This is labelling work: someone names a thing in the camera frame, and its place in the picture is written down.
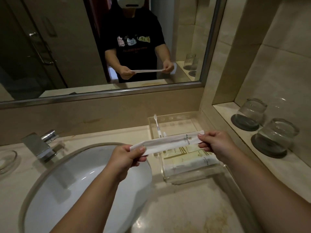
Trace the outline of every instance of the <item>person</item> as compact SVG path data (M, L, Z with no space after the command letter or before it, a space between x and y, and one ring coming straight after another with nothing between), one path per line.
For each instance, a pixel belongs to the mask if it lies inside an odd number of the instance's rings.
M119 83L156 80L156 72L134 73L131 70L156 70L157 56L163 73L174 70L161 25L147 8L122 9L112 0L101 28L101 43L107 63L116 71Z
M310 232L310 203L247 157L226 132L208 131L198 137L202 141L200 148L215 153L230 168L266 232ZM144 147L133 151L129 148L130 145L115 148L104 170L51 233L103 232L120 181L130 167L146 161L142 156Z

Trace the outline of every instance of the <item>white headset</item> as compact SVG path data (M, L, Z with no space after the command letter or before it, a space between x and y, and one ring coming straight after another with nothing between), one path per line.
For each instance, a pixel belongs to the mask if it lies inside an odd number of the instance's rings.
M117 0L121 8L142 8L145 0Z

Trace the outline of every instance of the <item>faucet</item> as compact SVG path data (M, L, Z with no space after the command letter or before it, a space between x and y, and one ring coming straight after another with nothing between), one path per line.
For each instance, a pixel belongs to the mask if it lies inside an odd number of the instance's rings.
M59 135L55 133L55 130L51 130L42 137L38 136L37 133L31 133L22 138L21 141L40 161L47 163L55 155L57 155L57 153L48 144L58 137Z

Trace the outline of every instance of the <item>sink basin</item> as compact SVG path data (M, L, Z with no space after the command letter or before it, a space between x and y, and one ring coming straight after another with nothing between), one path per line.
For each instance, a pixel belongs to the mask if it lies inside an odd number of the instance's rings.
M21 213L25 233L49 233L106 166L116 145L80 151L44 173L27 196ZM119 185L105 233L125 232L138 218L152 192L148 162L130 168Z

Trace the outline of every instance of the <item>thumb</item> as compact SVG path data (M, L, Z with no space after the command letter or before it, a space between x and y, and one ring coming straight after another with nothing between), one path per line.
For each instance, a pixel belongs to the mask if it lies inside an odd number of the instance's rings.
M144 146L138 147L138 148L128 152L128 156L131 159L136 159L136 158L141 157L144 154L145 151L146 151L146 148Z
M207 134L198 134L197 137L203 141L203 142L206 142L208 144L212 144L215 142L215 137L213 136L209 136Z

